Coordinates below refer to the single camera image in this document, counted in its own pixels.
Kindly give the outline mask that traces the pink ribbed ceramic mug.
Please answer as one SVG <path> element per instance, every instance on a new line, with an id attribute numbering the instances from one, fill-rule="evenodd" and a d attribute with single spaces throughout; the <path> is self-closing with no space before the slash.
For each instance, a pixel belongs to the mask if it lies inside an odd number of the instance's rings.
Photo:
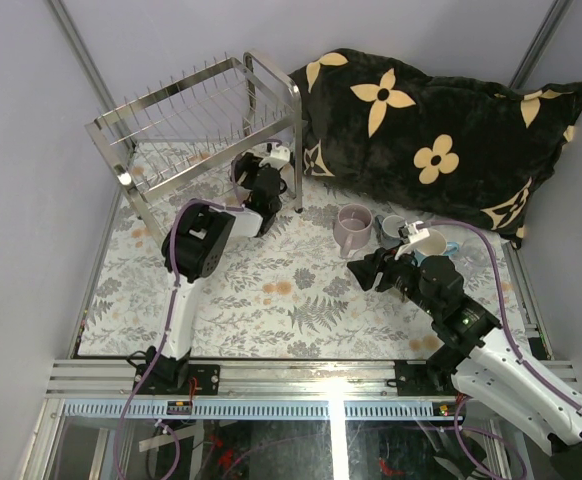
<path id="1" fill-rule="evenodd" d="M 353 251 L 365 247 L 371 237 L 373 215 L 359 204 L 343 206 L 336 217 L 333 236 L 339 246 L 340 257 L 348 258 Z"/>

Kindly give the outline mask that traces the blue textured square mug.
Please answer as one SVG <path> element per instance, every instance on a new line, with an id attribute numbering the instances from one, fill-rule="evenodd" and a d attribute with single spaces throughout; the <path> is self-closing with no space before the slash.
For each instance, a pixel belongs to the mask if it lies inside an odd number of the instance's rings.
<path id="1" fill-rule="evenodd" d="M 399 215 L 377 215 L 373 226 L 378 245 L 386 250 L 398 249 L 411 243 L 409 224 Z"/>

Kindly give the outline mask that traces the steel two-tier dish rack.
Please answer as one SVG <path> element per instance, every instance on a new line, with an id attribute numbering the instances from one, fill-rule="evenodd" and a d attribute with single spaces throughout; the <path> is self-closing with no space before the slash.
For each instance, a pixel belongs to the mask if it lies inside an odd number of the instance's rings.
<path id="1" fill-rule="evenodd" d="M 226 56 L 126 100 L 88 123 L 86 131 L 122 193 L 160 241 L 168 200 L 226 172 L 249 149 L 280 139 L 295 211 L 303 208 L 302 103 L 297 83 L 265 54 Z"/>

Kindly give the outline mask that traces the light blue ceramic mug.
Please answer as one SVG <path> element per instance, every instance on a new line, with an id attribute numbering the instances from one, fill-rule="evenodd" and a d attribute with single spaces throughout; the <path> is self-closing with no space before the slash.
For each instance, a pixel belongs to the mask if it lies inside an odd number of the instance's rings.
<path id="1" fill-rule="evenodd" d="M 457 242 L 448 241 L 446 237 L 435 229 L 428 230 L 428 237 L 418 242 L 414 249 L 415 258 L 421 264 L 430 256 L 451 256 L 460 249 Z"/>

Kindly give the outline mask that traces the clear faceted drinking glass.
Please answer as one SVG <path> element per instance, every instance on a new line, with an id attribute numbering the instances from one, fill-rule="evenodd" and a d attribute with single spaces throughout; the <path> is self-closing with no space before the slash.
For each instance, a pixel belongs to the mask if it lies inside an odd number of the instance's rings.
<path id="1" fill-rule="evenodd" d="M 473 267 L 487 267 L 490 265 L 488 249 L 481 238 L 473 236 L 465 240 L 458 252 L 460 259 Z"/>

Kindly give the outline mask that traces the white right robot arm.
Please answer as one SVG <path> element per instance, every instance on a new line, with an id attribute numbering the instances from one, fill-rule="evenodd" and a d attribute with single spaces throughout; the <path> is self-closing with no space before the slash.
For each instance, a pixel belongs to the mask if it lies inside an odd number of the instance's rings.
<path id="1" fill-rule="evenodd" d="M 503 323 L 465 294 L 449 258 L 378 249 L 347 267 L 363 290 L 396 290 L 428 314 L 442 342 L 426 361 L 397 362 L 391 386 L 472 397 L 533 440 L 562 478 L 582 479 L 582 394 L 507 338 Z"/>

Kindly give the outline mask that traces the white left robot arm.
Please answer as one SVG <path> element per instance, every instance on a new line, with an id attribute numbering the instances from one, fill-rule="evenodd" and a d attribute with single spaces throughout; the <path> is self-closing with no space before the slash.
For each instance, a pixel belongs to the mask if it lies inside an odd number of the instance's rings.
<path id="1" fill-rule="evenodd" d="M 282 170 L 294 162 L 290 149 L 274 145 L 268 153 L 248 151 L 234 158 L 230 179 L 236 207 L 192 199 L 177 213 L 161 252 L 174 285 L 166 304 L 163 336 L 136 367 L 142 394 L 179 394 L 196 384 L 189 371 L 193 322 L 205 280 L 219 265 L 228 240 L 263 236 L 282 208 L 287 190 Z"/>

